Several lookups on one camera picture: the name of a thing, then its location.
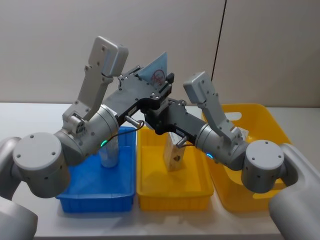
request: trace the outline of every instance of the clear plastic cup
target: clear plastic cup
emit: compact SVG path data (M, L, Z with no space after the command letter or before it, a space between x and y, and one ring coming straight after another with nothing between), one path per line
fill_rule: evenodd
M113 168L118 164L119 142L118 136L112 138L106 145L100 148L99 156L101 165L105 168Z

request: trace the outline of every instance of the yellow plastic bin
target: yellow plastic bin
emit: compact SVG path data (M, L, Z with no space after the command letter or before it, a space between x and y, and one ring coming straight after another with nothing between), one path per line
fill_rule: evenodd
M241 118L232 122L237 127L249 131L247 142L269 140L276 144L291 143L263 105L225 104L222 108L225 113L241 113ZM230 212L266 211L269 200L285 187L284 183L277 179L271 191L262 194L253 193L242 184L241 171L232 171L222 164L216 164L209 157L206 158L214 188L222 205Z
M163 153L168 134L147 127L137 133L136 191L143 211L205 210L214 193L205 155L185 149L182 169L167 171Z

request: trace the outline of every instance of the wall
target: wall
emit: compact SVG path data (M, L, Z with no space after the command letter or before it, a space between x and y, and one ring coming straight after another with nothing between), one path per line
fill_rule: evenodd
M320 1L227 0L213 84L222 103L320 107Z
M70 103L100 35L129 48L124 70L168 52L172 97L183 81L211 74L224 0L0 1L0 102ZM117 81L109 86L112 93Z

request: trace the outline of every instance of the table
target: table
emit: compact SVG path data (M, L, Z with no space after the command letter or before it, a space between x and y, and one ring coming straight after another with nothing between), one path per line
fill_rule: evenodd
M35 132L55 133L62 126L62 113L69 104L0 103L0 139L24 137ZM320 170L318 136L320 108L268 108L293 144ZM201 110L188 106L200 118ZM137 112L135 119L143 119ZM59 200L32 195L22 182L13 201L38 215L36 240L56 239L214 239L282 240L267 212L232 214L215 193L207 211L142 212L138 199L127 213L65 214Z

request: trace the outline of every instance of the blue plastic bin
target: blue plastic bin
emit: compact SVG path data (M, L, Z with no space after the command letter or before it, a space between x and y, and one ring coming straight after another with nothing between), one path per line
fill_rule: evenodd
M119 133L133 130L120 127ZM119 160L112 168L101 165L99 154L70 166L71 181L56 198L66 213L125 212L132 209L136 193L136 132L118 137Z

